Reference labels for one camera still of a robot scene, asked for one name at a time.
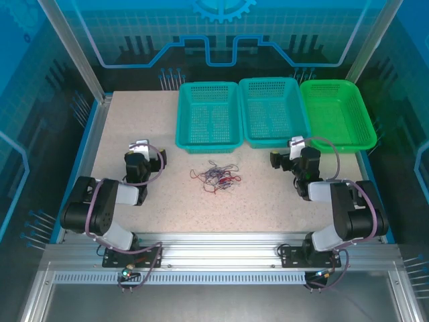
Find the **teal plastic basket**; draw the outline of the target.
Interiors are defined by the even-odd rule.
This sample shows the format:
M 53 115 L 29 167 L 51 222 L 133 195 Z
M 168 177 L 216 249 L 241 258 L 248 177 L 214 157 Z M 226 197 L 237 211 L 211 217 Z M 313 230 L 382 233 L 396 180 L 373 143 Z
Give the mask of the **teal plastic basket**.
M 244 78 L 239 94 L 244 136 L 252 148 L 284 148 L 293 137 L 311 135 L 296 79 Z
M 189 154 L 231 153 L 243 144 L 239 86 L 193 82 L 178 93 L 176 145 Z

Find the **green plastic basket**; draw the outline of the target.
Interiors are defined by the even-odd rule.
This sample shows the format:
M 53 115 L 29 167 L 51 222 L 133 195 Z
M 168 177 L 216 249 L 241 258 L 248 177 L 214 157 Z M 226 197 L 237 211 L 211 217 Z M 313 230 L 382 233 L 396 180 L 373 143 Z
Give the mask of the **green plastic basket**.
M 300 85 L 311 134 L 331 142 L 340 153 L 354 154 L 377 143 L 358 87 L 348 80 L 307 80 Z

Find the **small connector with LED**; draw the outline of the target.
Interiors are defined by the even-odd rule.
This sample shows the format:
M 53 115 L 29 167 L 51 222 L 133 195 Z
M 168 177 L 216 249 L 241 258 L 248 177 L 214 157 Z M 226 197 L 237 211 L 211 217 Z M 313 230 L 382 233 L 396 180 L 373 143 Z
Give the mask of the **small connector with LED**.
M 326 268 L 317 272 L 307 272 L 305 273 L 305 279 L 306 282 L 311 282 L 319 279 L 327 280 L 333 273 L 335 273 L 334 268 Z
M 134 266 L 126 266 L 121 273 L 118 276 L 118 282 L 124 283 L 124 282 L 133 282 L 136 281 L 141 274 L 138 272 L 134 272 L 135 267 Z

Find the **grey metal panel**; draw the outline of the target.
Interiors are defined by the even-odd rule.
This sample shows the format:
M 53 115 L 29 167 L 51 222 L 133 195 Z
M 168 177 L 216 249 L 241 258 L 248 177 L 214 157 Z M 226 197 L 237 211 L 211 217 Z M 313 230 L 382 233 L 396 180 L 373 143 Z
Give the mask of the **grey metal panel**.
M 286 285 L 55 286 L 43 322 L 400 322 L 382 278 L 334 290 Z

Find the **aluminium side rail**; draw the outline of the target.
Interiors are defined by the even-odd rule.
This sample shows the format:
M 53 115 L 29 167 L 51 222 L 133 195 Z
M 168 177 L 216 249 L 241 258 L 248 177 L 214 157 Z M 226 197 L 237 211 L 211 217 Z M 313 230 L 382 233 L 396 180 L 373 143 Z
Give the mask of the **aluminium side rail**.
M 112 98 L 113 93 L 107 93 L 104 103 L 94 101 L 92 105 L 70 173 L 70 178 L 64 191 L 64 197 L 60 205 L 58 218 L 50 237 L 50 244 L 62 243 L 64 238 L 64 229 L 61 228 L 60 225 L 60 215 L 66 205 L 76 179 L 79 176 L 91 175 Z

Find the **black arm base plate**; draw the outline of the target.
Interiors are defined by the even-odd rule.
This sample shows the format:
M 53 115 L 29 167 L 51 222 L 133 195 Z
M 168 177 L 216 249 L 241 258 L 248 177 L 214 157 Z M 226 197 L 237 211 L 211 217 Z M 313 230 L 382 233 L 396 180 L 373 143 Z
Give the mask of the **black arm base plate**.
M 316 252 L 305 250 L 302 246 L 281 244 L 277 247 L 277 255 L 282 268 L 340 268 L 341 259 L 332 251 Z
M 150 268 L 153 260 L 156 260 L 154 268 L 159 268 L 162 261 L 162 252 L 156 257 L 159 247 L 139 254 L 122 254 L 113 250 L 105 250 L 103 254 L 103 268 L 124 268 L 133 264 L 136 268 Z

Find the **aluminium mounting rail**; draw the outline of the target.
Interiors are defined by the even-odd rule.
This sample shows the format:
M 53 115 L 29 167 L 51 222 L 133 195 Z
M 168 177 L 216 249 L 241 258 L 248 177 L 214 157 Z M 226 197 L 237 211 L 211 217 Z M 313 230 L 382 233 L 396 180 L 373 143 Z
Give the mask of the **aluminium mounting rail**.
M 280 244 L 299 246 L 305 233 L 141 233 L 144 246 L 163 243 L 164 271 L 279 271 Z M 96 243 L 85 235 L 66 233 L 61 244 L 49 244 L 40 270 L 100 271 Z M 395 244 L 372 239 L 349 246 L 351 271 L 402 271 L 405 269 Z

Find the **aluminium frame post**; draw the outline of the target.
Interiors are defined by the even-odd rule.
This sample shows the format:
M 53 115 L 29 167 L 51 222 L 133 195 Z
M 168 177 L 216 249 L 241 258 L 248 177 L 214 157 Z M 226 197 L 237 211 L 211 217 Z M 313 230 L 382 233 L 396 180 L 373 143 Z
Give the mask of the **aluminium frame post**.
M 366 37 L 363 46 L 359 50 L 354 63 L 346 75 L 345 79 L 347 81 L 356 83 L 359 80 L 374 51 L 378 48 L 388 27 L 396 16 L 396 13 L 401 7 L 403 1 L 404 0 L 386 0 L 383 9 L 377 16 L 371 31 Z
M 81 77 L 89 88 L 95 100 L 101 105 L 111 102 L 111 96 L 107 96 L 87 60 L 78 40 L 70 28 L 64 14 L 55 0 L 37 0 L 44 11 L 46 17 L 60 38 L 67 53 L 71 57 L 75 67 L 77 67 Z

